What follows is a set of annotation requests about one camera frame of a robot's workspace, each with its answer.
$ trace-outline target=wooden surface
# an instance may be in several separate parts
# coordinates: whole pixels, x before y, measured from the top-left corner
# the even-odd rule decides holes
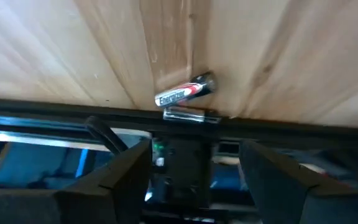
[[[358,127],[358,0],[0,0],[0,98]]]

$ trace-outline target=black wire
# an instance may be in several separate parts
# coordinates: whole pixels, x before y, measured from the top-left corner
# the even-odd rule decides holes
[[[114,155],[118,155],[128,149],[125,143],[101,119],[90,116],[85,121],[85,125],[89,133],[101,141]]]

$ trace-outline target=blue light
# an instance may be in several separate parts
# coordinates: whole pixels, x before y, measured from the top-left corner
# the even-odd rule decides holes
[[[218,182],[215,180],[209,187],[210,187],[210,188],[214,188],[217,183],[218,183]]]
[[[152,198],[153,197],[153,193],[152,192],[147,192],[146,193],[146,196],[144,197],[144,201],[146,202],[146,201],[148,201],[150,198]]]
[[[77,171],[75,172],[75,178],[81,177],[82,172],[84,171],[85,160],[86,160],[86,155],[88,154],[88,150],[89,149],[83,149],[81,151],[80,161],[78,162]]]

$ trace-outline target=energizer battery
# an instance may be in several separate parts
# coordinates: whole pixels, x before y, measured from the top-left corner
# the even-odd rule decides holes
[[[157,94],[154,99],[157,106],[164,108],[196,97],[205,96],[214,91],[216,91],[215,76],[211,72],[206,72],[192,78],[188,83]]]

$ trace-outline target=black metal frame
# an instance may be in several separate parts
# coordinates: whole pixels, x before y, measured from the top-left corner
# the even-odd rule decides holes
[[[219,124],[173,123],[159,111],[0,100],[0,131],[11,135],[96,143],[84,121],[97,116],[112,128],[216,140],[252,139],[287,149],[358,148],[358,129],[223,118]]]

